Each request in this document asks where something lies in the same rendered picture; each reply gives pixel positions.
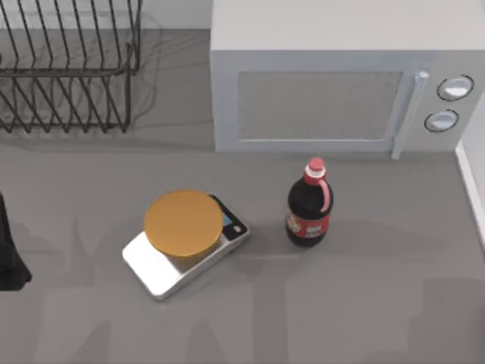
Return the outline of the silver kitchen scale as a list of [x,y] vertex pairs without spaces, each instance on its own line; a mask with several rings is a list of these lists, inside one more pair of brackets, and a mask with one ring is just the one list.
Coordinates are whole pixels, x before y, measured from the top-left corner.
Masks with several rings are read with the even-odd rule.
[[144,229],[123,249],[122,258],[143,287],[157,300],[164,300],[228,256],[250,236],[249,226],[213,193],[221,207],[224,226],[219,241],[202,254],[176,258],[150,244]]

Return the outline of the microwave oven door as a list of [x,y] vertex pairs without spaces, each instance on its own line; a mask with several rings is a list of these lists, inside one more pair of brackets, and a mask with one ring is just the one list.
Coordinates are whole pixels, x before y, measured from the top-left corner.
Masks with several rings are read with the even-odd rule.
[[214,50],[214,141],[225,152],[389,152],[433,51]]

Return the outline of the large microwave knob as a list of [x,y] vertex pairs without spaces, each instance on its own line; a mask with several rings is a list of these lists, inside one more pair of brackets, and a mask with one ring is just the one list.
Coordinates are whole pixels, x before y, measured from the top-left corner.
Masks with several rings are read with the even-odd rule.
[[468,75],[460,75],[443,80],[436,89],[436,94],[446,102],[454,102],[466,97],[474,88],[474,81]]

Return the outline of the small microwave knob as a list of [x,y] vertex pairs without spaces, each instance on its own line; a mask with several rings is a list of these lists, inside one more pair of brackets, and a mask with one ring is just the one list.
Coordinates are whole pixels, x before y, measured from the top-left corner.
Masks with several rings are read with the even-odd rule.
[[459,121],[459,115],[446,109],[428,115],[424,121],[424,127],[431,133],[442,133],[451,130]]

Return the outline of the orange round scale plate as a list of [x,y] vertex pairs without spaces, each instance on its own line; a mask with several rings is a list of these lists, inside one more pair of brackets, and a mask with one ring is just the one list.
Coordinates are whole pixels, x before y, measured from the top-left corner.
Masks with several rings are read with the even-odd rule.
[[224,226],[219,204],[199,190],[173,190],[146,210],[143,229],[154,248],[176,258],[211,249]]

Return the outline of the dark bottle with red cap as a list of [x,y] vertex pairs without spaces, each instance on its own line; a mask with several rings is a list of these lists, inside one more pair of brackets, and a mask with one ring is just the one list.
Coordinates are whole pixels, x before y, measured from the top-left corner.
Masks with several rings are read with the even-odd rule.
[[289,189],[285,217],[289,239],[303,248],[318,245],[328,231],[333,204],[325,162],[320,157],[311,158]]

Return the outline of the pale microwave oven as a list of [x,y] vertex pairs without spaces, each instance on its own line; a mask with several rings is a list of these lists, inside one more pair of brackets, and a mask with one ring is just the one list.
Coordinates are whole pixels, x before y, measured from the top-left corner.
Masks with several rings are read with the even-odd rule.
[[[433,51],[436,62],[403,153],[451,152],[485,92],[485,0],[214,0],[214,50]],[[439,84],[468,75],[473,90],[446,102]],[[424,127],[451,109],[458,123],[442,133]]]

